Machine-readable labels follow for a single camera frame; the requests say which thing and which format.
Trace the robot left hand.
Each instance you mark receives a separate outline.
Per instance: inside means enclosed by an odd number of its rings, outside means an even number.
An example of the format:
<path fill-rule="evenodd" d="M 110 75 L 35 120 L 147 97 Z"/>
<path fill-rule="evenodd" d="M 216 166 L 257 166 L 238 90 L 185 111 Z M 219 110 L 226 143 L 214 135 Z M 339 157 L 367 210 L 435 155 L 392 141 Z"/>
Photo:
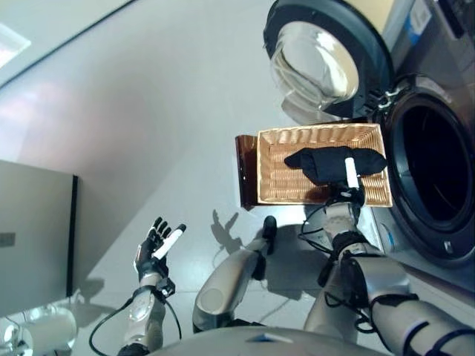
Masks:
<path fill-rule="evenodd" d="M 168 277 L 167 255 L 186 229 L 185 224 L 172 228 L 162 217 L 156 218 L 139 244 L 134 258 L 139 284 L 143 284 L 150 276 L 159 277 L 160 280 Z"/>

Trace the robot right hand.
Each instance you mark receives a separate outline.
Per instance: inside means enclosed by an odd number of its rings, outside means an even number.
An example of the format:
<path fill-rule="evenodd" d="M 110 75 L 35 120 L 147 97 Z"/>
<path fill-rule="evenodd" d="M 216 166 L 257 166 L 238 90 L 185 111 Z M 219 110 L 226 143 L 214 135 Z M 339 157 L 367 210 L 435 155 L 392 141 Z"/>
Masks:
<path fill-rule="evenodd" d="M 344 160 L 346 179 L 330 183 L 330 195 L 325 206 L 337 203 L 349 203 L 362 207 L 365 203 L 364 186 L 356 170 L 356 163 L 352 157 Z"/>

